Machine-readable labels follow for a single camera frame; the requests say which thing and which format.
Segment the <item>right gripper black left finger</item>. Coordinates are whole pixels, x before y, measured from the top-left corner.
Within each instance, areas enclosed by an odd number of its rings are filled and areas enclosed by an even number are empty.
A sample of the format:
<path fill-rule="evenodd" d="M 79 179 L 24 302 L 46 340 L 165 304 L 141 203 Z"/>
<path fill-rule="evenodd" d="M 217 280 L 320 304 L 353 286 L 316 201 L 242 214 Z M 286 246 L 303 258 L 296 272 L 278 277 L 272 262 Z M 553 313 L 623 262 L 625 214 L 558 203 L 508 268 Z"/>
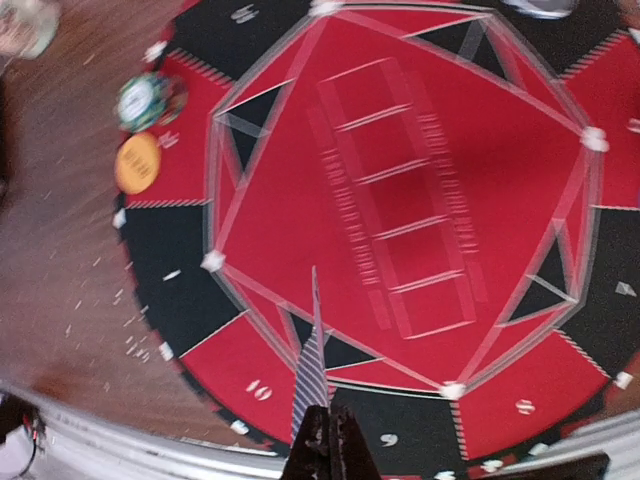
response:
<path fill-rule="evenodd" d="M 325 407 L 307 408 L 282 472 L 283 480 L 331 478 L 328 427 L 329 415 Z"/>

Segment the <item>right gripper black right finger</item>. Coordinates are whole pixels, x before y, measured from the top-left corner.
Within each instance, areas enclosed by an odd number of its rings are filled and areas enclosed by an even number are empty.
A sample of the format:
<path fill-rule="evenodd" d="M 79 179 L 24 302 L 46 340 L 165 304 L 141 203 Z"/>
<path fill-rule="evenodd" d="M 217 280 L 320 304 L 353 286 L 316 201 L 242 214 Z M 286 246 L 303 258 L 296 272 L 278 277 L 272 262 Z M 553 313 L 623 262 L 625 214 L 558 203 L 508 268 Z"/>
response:
<path fill-rule="evenodd" d="M 330 411 L 329 463 L 332 479 L 381 480 L 356 418 L 347 407 Z"/>

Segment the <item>orange big blind button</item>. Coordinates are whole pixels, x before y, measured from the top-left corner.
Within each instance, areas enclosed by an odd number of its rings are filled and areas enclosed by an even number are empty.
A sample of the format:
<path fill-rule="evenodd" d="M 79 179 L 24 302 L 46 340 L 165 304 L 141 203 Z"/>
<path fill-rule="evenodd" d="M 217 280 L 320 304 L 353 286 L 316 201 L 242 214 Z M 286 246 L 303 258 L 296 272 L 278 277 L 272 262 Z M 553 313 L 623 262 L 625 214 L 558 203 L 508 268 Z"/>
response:
<path fill-rule="evenodd" d="M 115 179 L 126 194 L 148 189 L 160 172 L 161 150 L 154 135 L 141 132 L 131 136 L 118 150 Z"/>

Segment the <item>stack of poker chips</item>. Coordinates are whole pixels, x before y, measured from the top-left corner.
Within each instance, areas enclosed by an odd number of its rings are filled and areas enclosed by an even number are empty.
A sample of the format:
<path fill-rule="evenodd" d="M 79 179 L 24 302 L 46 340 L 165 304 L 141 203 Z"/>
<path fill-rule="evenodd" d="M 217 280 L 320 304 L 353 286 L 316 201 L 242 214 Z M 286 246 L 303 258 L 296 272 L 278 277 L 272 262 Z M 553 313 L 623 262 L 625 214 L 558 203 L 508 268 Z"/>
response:
<path fill-rule="evenodd" d="M 179 76 L 146 72 L 131 78 L 118 92 L 115 115 L 119 128 L 139 133 L 177 119 L 188 102 L 188 89 Z"/>

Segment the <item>black dealer button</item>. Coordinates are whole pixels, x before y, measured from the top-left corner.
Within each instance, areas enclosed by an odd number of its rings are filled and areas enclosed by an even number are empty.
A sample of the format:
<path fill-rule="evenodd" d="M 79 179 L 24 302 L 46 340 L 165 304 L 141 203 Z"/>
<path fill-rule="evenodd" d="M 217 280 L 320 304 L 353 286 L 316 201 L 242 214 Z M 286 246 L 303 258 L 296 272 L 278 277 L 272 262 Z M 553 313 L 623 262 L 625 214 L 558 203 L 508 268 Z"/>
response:
<path fill-rule="evenodd" d="M 571 15 L 579 0 L 503 0 L 519 13 L 541 20 L 560 20 Z"/>

